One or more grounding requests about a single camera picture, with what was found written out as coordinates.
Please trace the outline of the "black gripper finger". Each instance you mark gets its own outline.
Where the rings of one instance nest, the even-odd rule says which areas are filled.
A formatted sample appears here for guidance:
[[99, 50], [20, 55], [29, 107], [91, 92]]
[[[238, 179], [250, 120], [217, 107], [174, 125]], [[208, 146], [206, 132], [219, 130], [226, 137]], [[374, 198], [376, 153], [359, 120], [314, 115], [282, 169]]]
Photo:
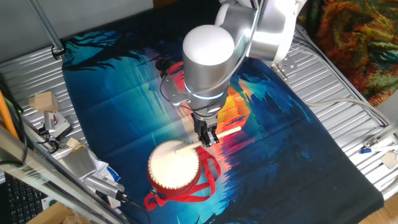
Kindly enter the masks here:
[[208, 133], [206, 129], [201, 129], [198, 133], [198, 138], [204, 146], [208, 146]]
[[207, 147], [210, 147], [212, 145], [219, 143], [218, 136], [216, 135], [216, 128], [209, 128], [206, 133], [207, 133], [207, 137], [208, 137], [207, 144], [206, 144]]

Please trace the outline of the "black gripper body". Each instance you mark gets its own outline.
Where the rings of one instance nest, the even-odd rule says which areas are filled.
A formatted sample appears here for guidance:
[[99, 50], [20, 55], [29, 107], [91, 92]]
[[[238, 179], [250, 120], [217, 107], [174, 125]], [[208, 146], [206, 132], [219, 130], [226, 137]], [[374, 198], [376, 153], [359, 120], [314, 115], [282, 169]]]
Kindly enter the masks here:
[[218, 112], [210, 115], [202, 115], [196, 111], [192, 113], [194, 131], [196, 133], [215, 132], [218, 126]]

